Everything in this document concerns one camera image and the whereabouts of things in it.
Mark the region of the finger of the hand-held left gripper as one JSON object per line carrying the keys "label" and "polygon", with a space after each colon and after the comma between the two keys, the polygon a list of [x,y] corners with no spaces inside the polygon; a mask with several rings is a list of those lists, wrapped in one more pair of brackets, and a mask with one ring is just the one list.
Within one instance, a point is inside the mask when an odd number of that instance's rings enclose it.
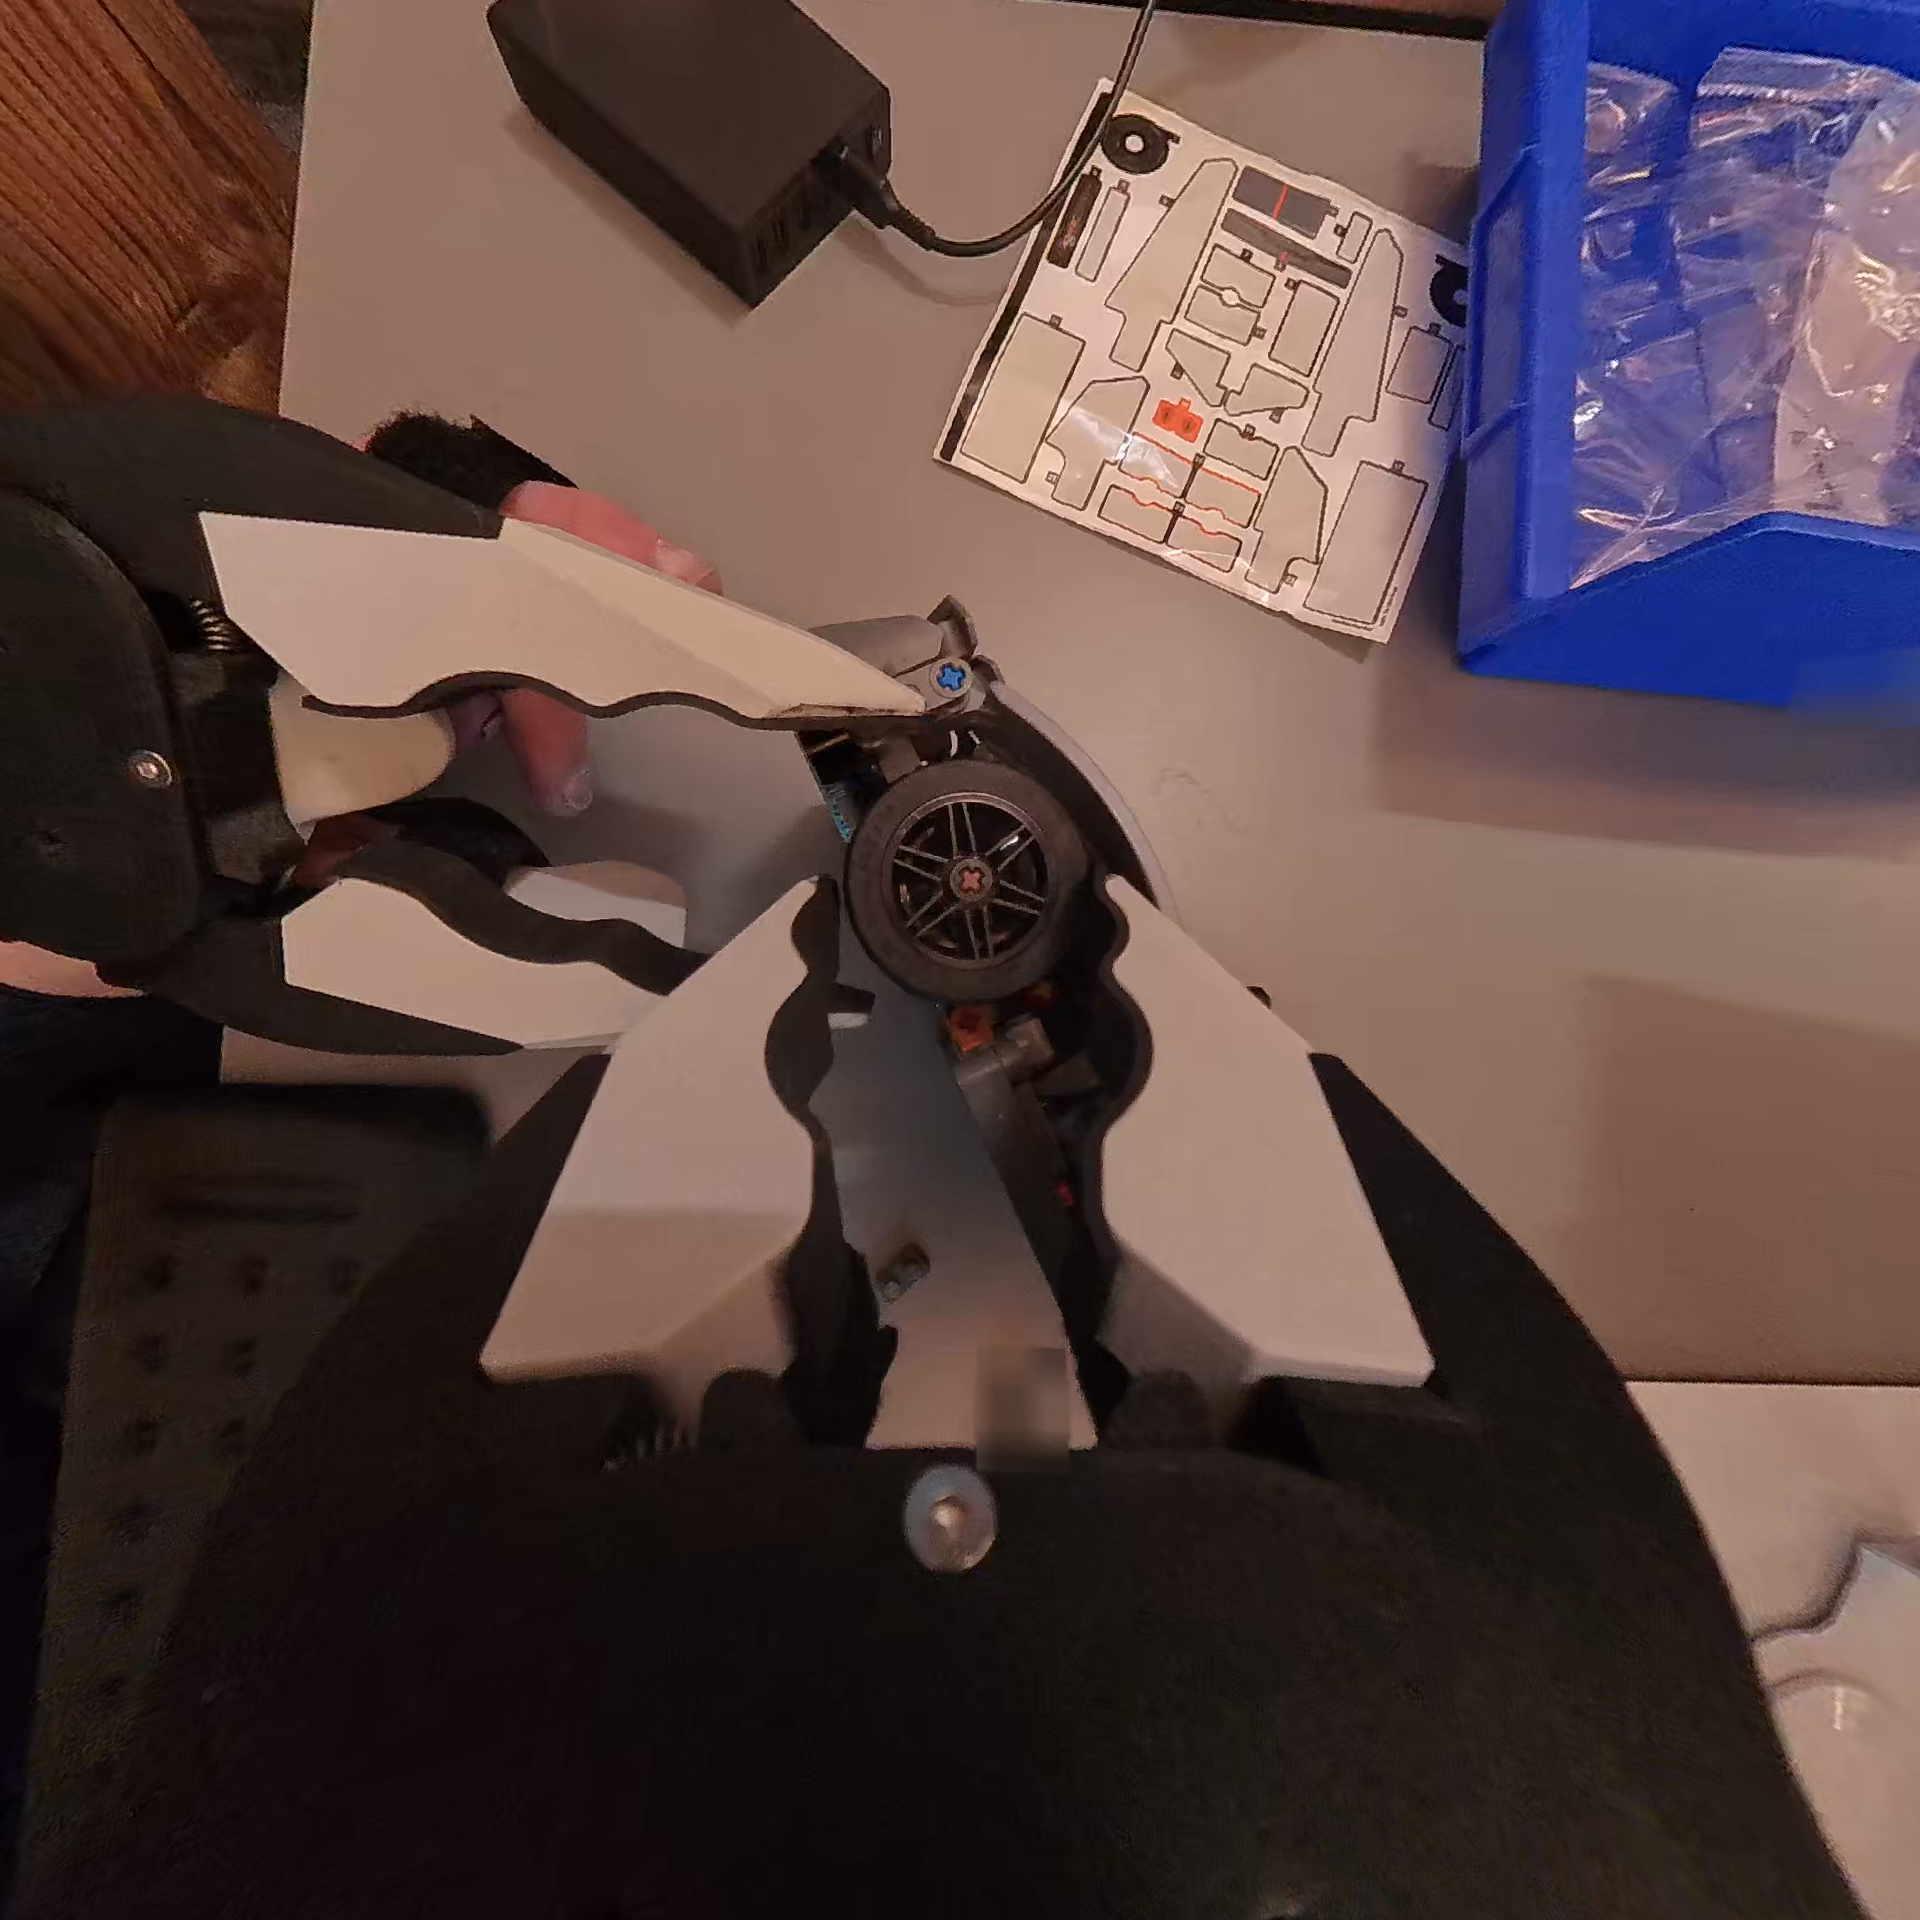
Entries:
{"label": "finger of the hand-held left gripper", "polygon": [[617,1039],[703,965],[677,881],[625,861],[519,868],[506,881],[388,842],[278,925],[293,989],[519,1048]]}
{"label": "finger of the hand-held left gripper", "polygon": [[551,527],[418,535],[219,511],[198,527],[230,622],[326,710],[414,713],[494,684],[590,716],[694,703],[762,729],[926,710],[811,631]]}

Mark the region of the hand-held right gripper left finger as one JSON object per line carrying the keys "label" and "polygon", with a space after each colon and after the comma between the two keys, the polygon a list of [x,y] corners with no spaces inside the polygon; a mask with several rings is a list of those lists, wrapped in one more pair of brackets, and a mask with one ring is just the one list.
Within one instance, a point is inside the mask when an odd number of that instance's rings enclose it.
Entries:
{"label": "hand-held right gripper left finger", "polygon": [[483,1348],[501,1382],[873,1368],[873,1296],[811,1098],[833,1068],[837,885],[793,885],[609,1054]]}

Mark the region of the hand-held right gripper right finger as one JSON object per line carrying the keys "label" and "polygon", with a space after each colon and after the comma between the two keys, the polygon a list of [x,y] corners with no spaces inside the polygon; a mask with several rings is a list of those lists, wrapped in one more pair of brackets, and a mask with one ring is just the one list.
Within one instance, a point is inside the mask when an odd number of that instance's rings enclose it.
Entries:
{"label": "hand-held right gripper right finger", "polygon": [[1145,1068],[1100,1143],[1100,1342],[1133,1375],[1425,1384],[1433,1358],[1307,1041],[1127,880],[1111,975]]}

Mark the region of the partly built lego car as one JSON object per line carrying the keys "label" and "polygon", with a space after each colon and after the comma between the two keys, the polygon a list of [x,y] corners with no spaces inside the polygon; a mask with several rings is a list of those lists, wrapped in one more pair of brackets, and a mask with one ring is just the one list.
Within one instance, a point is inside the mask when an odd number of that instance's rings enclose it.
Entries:
{"label": "partly built lego car", "polygon": [[1084,1161],[1111,1076],[1094,1062],[1097,982],[1092,895],[1106,878],[1170,908],[1162,864],[1117,785],[981,649],[972,615],[951,597],[926,615],[833,622],[813,632],[915,687],[919,719],[818,721],[799,733],[817,785],[847,842],[867,806],[922,765],[982,756],[1039,780],[1087,842],[1090,870],[1076,898],[1071,941],[1037,986],[995,1001],[933,1008],[954,1079],[989,1149],[1002,1186],[1063,1310],[1070,1343],[1097,1337],[1109,1281],[1097,1274],[1086,1220]]}

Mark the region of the black lego wheel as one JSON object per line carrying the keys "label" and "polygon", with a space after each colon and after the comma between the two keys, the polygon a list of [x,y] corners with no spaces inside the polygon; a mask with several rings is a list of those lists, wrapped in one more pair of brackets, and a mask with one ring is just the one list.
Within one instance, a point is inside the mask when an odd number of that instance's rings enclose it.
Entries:
{"label": "black lego wheel", "polygon": [[946,758],[890,783],[853,830],[847,920],[926,1001],[1004,1001],[1066,960],[1087,842],[1045,783],[1002,758]]}

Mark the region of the person's left forearm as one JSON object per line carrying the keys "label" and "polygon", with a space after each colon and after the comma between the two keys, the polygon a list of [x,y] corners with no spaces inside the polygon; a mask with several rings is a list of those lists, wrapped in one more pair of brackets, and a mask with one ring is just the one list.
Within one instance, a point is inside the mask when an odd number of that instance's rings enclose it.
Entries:
{"label": "person's left forearm", "polygon": [[3,1085],[45,1108],[217,1085],[225,1030],[154,997],[3,989]]}

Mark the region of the person's left hand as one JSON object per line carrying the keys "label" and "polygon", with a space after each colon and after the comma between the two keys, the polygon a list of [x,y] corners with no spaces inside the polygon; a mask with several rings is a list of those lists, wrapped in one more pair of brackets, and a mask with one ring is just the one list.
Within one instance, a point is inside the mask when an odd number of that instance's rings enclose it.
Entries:
{"label": "person's left hand", "polygon": [[[501,509],[506,518],[586,540],[684,584],[723,589],[718,566],[606,495],[529,479],[508,494]],[[483,696],[471,733],[508,742],[519,777],[542,808],[572,818],[590,806],[588,716],[532,687],[506,687]]]}

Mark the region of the black perforated office chair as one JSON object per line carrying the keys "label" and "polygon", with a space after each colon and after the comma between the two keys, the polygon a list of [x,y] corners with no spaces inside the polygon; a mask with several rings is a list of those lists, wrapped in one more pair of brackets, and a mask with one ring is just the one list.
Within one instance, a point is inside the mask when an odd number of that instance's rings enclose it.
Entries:
{"label": "black perforated office chair", "polygon": [[5,1441],[5,1805],[113,1778],[202,1534],[354,1293],[465,1196],[476,1095],[236,1084],[113,1111]]}

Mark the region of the black multiport charger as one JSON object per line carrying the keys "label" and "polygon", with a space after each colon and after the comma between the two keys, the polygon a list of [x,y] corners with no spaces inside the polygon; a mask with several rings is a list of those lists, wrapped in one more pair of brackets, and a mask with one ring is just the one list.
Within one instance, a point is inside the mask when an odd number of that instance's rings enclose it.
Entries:
{"label": "black multiport charger", "polygon": [[543,133],[745,305],[893,159],[890,89],[793,2],[494,2]]}

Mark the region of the white book stand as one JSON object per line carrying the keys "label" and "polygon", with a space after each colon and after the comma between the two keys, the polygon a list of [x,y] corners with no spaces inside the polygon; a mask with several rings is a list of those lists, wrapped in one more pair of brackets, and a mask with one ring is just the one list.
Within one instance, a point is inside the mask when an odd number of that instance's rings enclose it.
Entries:
{"label": "white book stand", "polygon": [[1635,1382],[1869,1916],[1918,1916],[1918,1389]]}

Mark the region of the blue plastic bin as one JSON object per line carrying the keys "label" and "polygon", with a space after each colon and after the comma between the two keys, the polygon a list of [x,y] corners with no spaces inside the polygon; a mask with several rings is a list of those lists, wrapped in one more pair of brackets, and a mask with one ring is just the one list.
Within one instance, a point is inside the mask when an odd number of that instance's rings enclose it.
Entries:
{"label": "blue plastic bin", "polygon": [[1788,709],[1916,684],[1916,533],[1762,513],[1573,584],[1578,213],[1588,62],[1703,80],[1729,46],[1918,60],[1910,2],[1518,2],[1482,62],[1463,366],[1465,670]]}

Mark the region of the white sticker sheet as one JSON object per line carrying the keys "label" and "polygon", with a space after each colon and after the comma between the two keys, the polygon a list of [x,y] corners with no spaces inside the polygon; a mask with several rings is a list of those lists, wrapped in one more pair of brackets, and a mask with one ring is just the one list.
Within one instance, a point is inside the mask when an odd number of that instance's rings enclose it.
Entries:
{"label": "white sticker sheet", "polygon": [[1455,448],[1468,248],[1124,90],[935,460],[1254,608],[1388,642]]}

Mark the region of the clear plastic bags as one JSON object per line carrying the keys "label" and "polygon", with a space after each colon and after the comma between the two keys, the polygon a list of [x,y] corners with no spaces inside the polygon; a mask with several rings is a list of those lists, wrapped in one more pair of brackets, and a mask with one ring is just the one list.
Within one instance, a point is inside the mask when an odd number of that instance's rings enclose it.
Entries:
{"label": "clear plastic bags", "polygon": [[1918,522],[1918,84],[1586,71],[1571,584],[1762,513]]}

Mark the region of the wooden support post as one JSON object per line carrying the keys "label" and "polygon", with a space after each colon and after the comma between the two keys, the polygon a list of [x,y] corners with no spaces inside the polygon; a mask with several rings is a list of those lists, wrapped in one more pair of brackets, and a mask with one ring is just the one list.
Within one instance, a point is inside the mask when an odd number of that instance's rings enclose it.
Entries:
{"label": "wooden support post", "polygon": [[3,401],[274,416],[308,4],[3,4]]}

